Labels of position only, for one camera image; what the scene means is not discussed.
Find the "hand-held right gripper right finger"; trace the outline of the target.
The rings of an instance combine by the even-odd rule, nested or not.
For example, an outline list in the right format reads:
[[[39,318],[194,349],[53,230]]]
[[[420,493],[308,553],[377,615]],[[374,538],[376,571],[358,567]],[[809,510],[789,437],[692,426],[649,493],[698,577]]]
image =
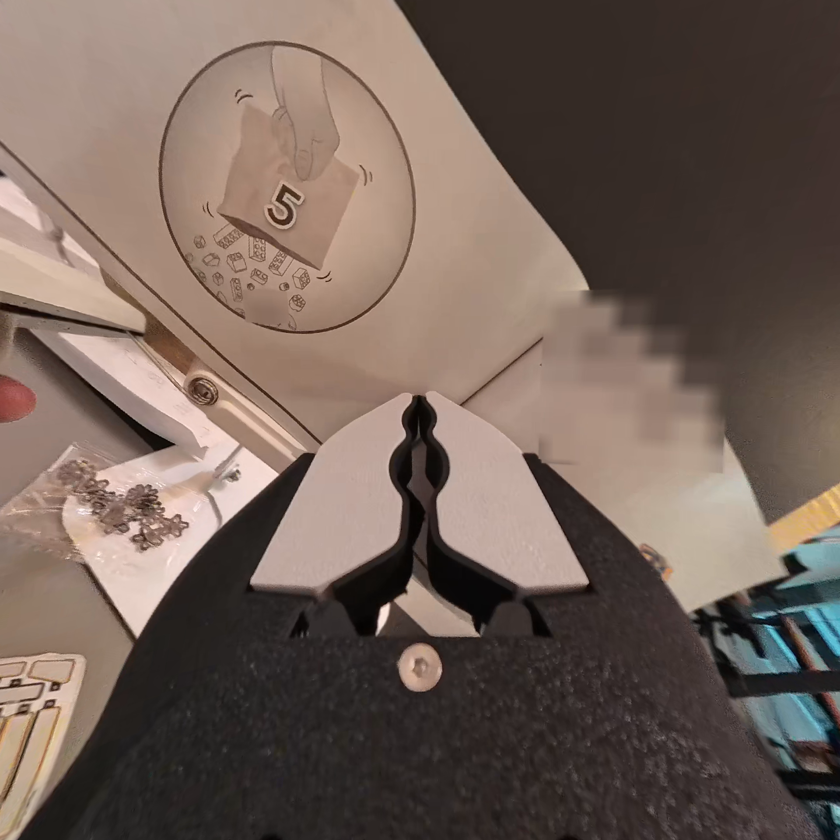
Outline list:
[[[516,599],[582,592],[589,579],[524,453],[488,421],[428,392],[427,453],[440,466],[430,502],[434,552]]]

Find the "sticker sheet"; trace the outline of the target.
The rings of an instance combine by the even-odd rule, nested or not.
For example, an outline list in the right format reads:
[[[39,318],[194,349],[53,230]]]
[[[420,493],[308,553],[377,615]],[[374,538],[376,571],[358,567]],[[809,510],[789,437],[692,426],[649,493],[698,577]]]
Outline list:
[[[87,660],[46,653],[1,659],[1,838],[17,839],[46,794]]]

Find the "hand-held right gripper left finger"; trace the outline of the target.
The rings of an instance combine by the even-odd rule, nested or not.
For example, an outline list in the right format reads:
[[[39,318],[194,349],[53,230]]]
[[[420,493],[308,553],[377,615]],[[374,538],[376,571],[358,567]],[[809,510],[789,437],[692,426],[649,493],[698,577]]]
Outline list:
[[[254,590],[316,599],[404,593],[419,516],[401,473],[411,462],[416,406],[400,394],[319,448],[250,578]]]

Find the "white book stand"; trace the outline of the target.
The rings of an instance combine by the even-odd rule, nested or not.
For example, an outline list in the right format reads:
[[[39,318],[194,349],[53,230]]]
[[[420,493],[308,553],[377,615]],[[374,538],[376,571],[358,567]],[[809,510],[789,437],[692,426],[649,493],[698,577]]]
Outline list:
[[[182,391],[209,421],[234,440],[234,447],[220,453],[210,451],[205,457],[197,458],[172,444],[156,455],[146,455],[121,464],[160,471],[168,480],[200,477],[206,482],[206,488],[222,514],[221,528],[301,455],[303,446],[294,441],[290,433],[281,432],[278,425],[270,428],[267,415],[247,406],[243,400],[223,388],[222,383],[215,384],[218,392],[215,404],[197,405],[187,394],[196,384],[197,377],[185,376]],[[104,444],[86,441],[73,444],[89,445],[102,453],[106,448]],[[120,614],[129,632],[137,637],[187,564],[176,573],[164,572],[155,576],[141,574],[138,577],[117,576],[87,568],[112,607]]]

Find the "clear bag of dark bricks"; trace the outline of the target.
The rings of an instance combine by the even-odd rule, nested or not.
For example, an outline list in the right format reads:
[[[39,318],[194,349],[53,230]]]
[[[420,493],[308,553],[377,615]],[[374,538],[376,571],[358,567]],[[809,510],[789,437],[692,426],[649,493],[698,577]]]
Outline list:
[[[128,577],[176,573],[222,524],[200,477],[166,479],[71,444],[2,504],[2,574],[25,561]]]

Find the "person's left hand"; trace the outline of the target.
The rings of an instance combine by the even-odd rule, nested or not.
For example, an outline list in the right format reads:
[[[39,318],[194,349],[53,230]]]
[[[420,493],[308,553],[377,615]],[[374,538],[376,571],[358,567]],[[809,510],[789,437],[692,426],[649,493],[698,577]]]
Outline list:
[[[2,374],[0,389],[1,424],[17,422],[26,418],[35,410],[37,397],[26,385]]]

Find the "instruction booklet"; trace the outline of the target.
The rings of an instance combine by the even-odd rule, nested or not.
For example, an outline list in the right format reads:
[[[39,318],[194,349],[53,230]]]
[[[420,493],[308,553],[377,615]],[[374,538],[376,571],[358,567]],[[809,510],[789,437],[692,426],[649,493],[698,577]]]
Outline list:
[[[2,164],[297,441],[433,389],[535,445],[582,273],[394,2],[1,3]]]

